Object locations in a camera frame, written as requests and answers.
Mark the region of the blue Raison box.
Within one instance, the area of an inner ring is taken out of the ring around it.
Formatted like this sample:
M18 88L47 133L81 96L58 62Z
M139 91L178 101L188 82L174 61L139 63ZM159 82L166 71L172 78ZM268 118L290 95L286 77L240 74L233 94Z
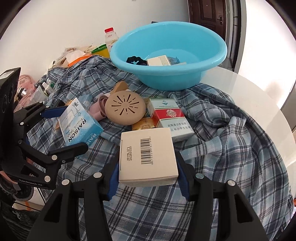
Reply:
M59 126L67 146L85 143L89 146L103 133L99 122L91 116L79 98L74 98L59 117Z

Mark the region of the white barcode box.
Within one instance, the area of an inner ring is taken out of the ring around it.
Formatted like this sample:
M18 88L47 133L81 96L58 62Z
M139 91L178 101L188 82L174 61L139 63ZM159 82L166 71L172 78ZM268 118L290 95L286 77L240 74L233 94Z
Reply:
M173 185L178 178L169 128L149 128L121 134L119 183L129 187Z

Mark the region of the pink bag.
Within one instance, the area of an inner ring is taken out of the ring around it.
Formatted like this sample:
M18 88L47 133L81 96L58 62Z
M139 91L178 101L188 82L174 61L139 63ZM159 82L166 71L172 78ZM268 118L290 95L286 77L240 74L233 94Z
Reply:
M36 86L30 75L21 75L18 79L18 88L14 99L14 112L33 104L33 94Z

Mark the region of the blue plaid shirt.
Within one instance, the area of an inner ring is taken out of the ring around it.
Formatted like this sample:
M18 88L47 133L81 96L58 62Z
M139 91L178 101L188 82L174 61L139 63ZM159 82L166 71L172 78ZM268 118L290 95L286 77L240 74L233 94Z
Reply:
M159 91L90 57L40 80L54 90L30 146L58 170L28 240L288 240L284 162L269 135L209 85Z

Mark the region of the pink cloth pouch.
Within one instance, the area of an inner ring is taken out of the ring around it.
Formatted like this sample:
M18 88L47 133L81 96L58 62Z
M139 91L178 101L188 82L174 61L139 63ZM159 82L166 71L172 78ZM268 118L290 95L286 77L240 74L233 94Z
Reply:
M105 113L105 105L110 96L110 93L106 94L99 94L97 96L97 101L95 101L89 108L89 113L90 115L95 118L97 121L100 121L104 118L106 118L106 113Z

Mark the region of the orange white tissue pack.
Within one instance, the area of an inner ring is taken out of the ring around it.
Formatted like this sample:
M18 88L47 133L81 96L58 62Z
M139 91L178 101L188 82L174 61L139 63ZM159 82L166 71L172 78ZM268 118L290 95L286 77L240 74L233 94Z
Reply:
M89 48L85 47L69 47L64 50L60 57L55 61L56 67L68 68L76 64L77 62L92 56Z

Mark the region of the tan round vented disc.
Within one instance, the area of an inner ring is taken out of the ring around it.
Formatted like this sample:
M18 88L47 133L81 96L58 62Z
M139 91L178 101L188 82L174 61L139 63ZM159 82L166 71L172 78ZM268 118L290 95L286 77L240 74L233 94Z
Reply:
M144 99L129 90L125 81L117 83L105 103L107 118L119 125L129 126L140 121L146 112Z

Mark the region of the yellow green cup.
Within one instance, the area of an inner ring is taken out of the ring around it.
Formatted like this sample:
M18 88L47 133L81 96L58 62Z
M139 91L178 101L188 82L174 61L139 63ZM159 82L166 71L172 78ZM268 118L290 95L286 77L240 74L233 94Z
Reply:
M100 45L96 49L91 51L92 55L99 55L105 58L110 58L110 54L106 44Z

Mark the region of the red white cigarette box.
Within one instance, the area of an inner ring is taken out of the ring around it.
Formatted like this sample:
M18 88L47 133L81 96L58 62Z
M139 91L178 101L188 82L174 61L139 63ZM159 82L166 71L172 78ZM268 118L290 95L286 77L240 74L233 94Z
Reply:
M174 99L150 98L147 109L156 128L169 128L173 142L189 139L194 131Z

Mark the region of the gold small box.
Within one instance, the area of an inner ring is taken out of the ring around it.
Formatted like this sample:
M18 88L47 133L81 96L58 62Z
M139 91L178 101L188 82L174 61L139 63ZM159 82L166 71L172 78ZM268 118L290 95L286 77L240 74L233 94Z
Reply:
M134 123L132 125L133 131L145 130L149 128L155 128L154 121L152 120L151 117L142 118L137 123Z

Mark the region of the red cap yogurt bottle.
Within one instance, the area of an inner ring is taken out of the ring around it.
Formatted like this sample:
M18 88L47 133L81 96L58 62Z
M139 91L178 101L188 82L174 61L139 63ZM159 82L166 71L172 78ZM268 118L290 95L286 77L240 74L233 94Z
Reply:
M111 48L114 45L114 43L119 39L118 35L114 31L114 28L107 28L105 31L105 43L107 46L107 50L110 53Z

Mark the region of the black scrunchie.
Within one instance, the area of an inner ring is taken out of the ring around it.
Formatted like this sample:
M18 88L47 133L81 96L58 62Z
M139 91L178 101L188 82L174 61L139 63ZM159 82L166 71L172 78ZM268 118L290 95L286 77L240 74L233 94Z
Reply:
M142 59L140 57L137 57L137 56L128 57L127 60L126 60L126 63L130 63L130 64L133 64L133 65L140 65L140 66L148 66L146 60L144 60L144 59Z

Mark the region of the cream box in basin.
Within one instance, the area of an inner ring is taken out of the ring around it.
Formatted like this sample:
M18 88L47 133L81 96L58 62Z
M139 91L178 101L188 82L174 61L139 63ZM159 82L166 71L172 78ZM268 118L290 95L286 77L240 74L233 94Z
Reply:
M148 66L171 66L170 60L166 55L147 59Z

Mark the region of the blue plastic basin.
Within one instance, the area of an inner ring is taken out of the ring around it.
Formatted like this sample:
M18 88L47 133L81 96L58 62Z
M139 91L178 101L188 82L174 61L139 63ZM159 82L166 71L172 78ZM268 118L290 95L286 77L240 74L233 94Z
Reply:
M167 56L178 59L171 66L142 66L127 63L129 57L148 60ZM112 63L134 74L157 90L184 90L201 81L205 72L227 56L225 41L214 31L188 22L159 22L139 27L120 37L111 48Z

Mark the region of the dark wooden door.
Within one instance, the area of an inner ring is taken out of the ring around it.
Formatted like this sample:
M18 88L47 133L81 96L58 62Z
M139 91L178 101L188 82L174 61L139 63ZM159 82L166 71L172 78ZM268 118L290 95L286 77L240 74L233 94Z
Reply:
M190 22L206 27L226 39L224 0L188 0Z

